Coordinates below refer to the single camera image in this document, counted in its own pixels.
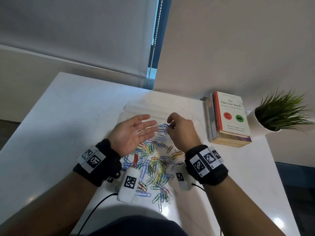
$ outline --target left hand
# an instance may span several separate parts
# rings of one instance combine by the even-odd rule
[[[150,117],[149,114],[134,116],[118,123],[114,127],[107,139],[110,141],[112,149],[116,151],[120,157],[129,155],[140,143],[154,137],[154,132],[158,131],[158,127],[151,126],[156,125],[157,122],[155,120],[142,122],[142,120],[147,120]],[[139,129],[141,129],[141,132],[134,135],[134,132]]]

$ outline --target pile of paper clips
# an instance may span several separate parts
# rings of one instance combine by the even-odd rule
[[[139,144],[135,151],[130,154],[134,155],[132,162],[129,160],[129,157],[132,157],[130,155],[122,158],[122,167],[123,170],[126,170],[128,167],[134,167],[141,171],[135,195],[140,197],[152,197],[153,195],[152,203],[158,202],[159,212],[162,212],[162,203],[167,202],[171,204],[174,198],[174,191],[167,183],[174,178],[174,174],[172,173],[175,166],[184,163],[182,160],[177,160],[184,153],[175,149],[171,154],[173,146],[168,147],[163,143],[167,141],[166,128],[168,125],[157,126],[159,127],[157,136],[152,140],[147,140]],[[168,156],[160,156],[158,148],[166,148]]]

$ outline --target white sensor device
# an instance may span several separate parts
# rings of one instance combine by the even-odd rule
[[[196,181],[188,174],[186,170],[186,163],[177,166],[175,173],[180,189],[185,191],[191,190],[193,187],[191,183],[195,184]]]
[[[139,183],[140,173],[141,172],[138,169],[132,167],[129,167],[126,170],[117,195],[118,201],[125,202],[127,204],[132,203]]]

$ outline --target white table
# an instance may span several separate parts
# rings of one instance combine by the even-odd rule
[[[65,73],[57,75],[0,151],[0,223],[71,172],[80,153],[116,125],[123,107],[143,99],[200,116],[203,142],[221,154],[230,176],[287,236],[300,235],[265,137],[254,138],[242,148],[211,144],[199,100]],[[198,188],[181,191],[173,182],[179,195],[176,203],[164,208],[164,217],[177,222],[189,235],[220,235],[205,193]],[[73,233],[108,194],[106,187],[98,189]],[[158,210],[127,206],[110,197],[94,212],[83,232],[127,214],[160,216]]]

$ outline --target red circle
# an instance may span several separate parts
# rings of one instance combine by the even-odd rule
[[[227,119],[227,120],[231,120],[232,116],[229,113],[224,113],[223,116]]]

